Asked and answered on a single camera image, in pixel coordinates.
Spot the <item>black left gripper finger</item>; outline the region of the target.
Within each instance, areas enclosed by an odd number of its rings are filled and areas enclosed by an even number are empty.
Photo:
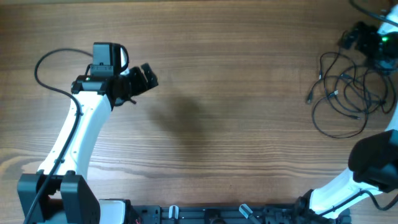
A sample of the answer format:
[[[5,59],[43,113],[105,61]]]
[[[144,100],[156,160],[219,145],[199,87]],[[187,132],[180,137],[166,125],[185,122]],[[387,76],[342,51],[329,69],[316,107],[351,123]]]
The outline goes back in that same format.
[[[150,65],[148,63],[142,64],[141,68],[144,72],[145,78],[147,80],[146,88],[152,89],[159,85],[157,76],[152,71]]]
[[[147,91],[147,80],[139,67],[132,67],[129,71],[131,95],[140,95]]]

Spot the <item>black cable silver plug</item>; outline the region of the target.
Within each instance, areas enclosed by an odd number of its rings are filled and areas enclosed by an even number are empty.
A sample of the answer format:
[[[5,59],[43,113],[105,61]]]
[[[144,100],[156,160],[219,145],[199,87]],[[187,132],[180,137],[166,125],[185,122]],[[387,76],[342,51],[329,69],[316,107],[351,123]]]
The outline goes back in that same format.
[[[369,115],[376,106],[376,97],[366,87],[366,68],[351,65],[339,74],[329,67],[310,92],[319,87],[323,95],[314,102],[311,120],[320,133],[335,139],[346,139],[362,133],[368,123]]]

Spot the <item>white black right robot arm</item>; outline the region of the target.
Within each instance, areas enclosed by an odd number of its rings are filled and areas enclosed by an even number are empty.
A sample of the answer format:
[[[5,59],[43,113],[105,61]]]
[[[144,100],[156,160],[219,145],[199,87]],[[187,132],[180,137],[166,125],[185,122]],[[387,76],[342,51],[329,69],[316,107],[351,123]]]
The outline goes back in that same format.
[[[382,109],[392,113],[387,128],[376,135],[358,141],[348,159],[347,168],[328,184],[310,189],[294,204],[266,205],[263,223],[350,223],[350,206],[365,198],[397,189],[397,88],[391,75],[397,72],[397,6],[385,13],[371,12],[355,1],[350,4],[358,11],[381,21],[376,27],[362,21],[343,32],[340,49],[354,47],[365,57],[358,65],[350,59],[350,66],[339,75],[330,75],[330,67],[320,66],[317,84],[335,84],[324,89],[320,103],[350,119],[363,119]]]

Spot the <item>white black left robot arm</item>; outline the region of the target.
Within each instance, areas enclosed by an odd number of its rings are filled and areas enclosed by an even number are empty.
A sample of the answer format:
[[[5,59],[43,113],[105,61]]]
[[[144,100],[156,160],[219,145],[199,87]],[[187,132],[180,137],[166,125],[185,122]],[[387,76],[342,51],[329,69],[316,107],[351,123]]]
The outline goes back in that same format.
[[[158,85],[148,63],[129,67],[125,46],[95,42],[84,75],[61,94],[71,99],[62,130],[34,174],[22,174],[17,193],[24,223],[142,223],[124,199],[99,200],[86,182],[102,126],[114,107]]]

